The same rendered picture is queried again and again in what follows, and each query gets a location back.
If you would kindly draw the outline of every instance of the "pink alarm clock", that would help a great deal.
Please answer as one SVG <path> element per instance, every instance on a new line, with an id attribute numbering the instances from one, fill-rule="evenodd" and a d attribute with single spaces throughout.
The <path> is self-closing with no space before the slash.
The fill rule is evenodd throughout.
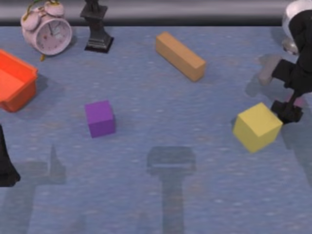
<path id="1" fill-rule="evenodd" d="M 73 30 L 64 17 L 64 6 L 56 0 L 35 9 L 31 9 L 32 6 L 20 20 L 25 41 L 43 55 L 63 52 L 73 37 Z"/>

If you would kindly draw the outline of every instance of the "purple block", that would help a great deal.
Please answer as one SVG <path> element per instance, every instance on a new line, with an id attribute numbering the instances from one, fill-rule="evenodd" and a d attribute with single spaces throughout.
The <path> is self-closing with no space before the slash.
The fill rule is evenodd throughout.
<path id="1" fill-rule="evenodd" d="M 84 106 L 92 138 L 115 133 L 115 118 L 109 101 L 99 101 Z"/>

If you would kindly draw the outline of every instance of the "table surface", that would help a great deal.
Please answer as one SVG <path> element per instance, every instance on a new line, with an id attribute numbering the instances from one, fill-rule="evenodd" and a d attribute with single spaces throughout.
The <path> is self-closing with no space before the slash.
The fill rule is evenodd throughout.
<path id="1" fill-rule="evenodd" d="M 65 53 L 40 62 L 20 28 L 0 28 L 0 48 L 39 69 L 37 97 L 18 113 L 0 111 L 22 176 L 0 189 L 3 234 L 311 232 L 312 97 L 302 121 L 258 153 L 232 134 L 238 113 L 290 95 L 279 81 L 260 87 L 253 78 L 267 54 L 295 59 L 280 28 L 109 28 L 109 54 L 84 51 L 89 30 L 75 30 Z M 162 31 L 208 62 L 202 80 L 155 52 Z M 92 139 L 84 105 L 106 99 L 117 133 Z"/>

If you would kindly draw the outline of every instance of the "gray pipe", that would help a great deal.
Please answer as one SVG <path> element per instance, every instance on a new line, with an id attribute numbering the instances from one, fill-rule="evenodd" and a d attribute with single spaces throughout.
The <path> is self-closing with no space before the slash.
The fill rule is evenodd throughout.
<path id="1" fill-rule="evenodd" d="M 29 0 L 1 0 L 0 26 L 19 26 Z M 73 26 L 84 0 L 61 0 Z M 104 1 L 107 26 L 280 26 L 289 0 Z"/>

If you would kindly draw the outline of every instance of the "yellow block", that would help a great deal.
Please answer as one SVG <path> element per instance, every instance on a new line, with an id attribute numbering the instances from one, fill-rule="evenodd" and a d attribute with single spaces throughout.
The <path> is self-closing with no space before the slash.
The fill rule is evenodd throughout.
<path id="1" fill-rule="evenodd" d="M 275 141 L 283 123 L 262 102 L 237 116 L 234 135 L 250 153 Z"/>
<path id="2" fill-rule="evenodd" d="M 161 56 L 190 80 L 198 81 L 204 76 L 206 61 L 168 32 L 163 32 L 156 37 L 155 48 Z"/>

